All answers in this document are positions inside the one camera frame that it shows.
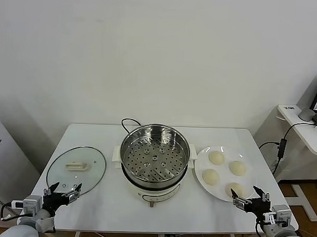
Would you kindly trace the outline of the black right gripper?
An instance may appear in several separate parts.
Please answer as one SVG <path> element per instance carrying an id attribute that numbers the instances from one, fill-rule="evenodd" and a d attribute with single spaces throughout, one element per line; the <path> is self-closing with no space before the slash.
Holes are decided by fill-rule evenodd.
<path id="1" fill-rule="evenodd" d="M 253 186 L 254 191 L 258 195 L 257 198 L 247 200 L 237 195 L 234 189 L 231 189 L 233 204 L 235 207 L 244 210 L 246 213 L 253 213 L 258 221 L 265 221 L 264 213 L 271 212 L 271 202 L 269 193 L 265 193 L 262 189 Z"/>

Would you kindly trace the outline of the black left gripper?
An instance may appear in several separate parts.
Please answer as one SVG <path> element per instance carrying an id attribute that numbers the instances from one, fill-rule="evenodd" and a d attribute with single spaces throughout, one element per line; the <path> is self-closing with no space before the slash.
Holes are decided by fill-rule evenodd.
<path id="1" fill-rule="evenodd" d="M 69 205 L 69 202 L 73 202 L 80 197 L 81 183 L 74 185 L 72 190 L 66 193 L 55 192 L 58 185 L 59 182 L 56 182 L 43 191 L 43 209 L 49 214 L 55 214 L 59 207 Z"/>

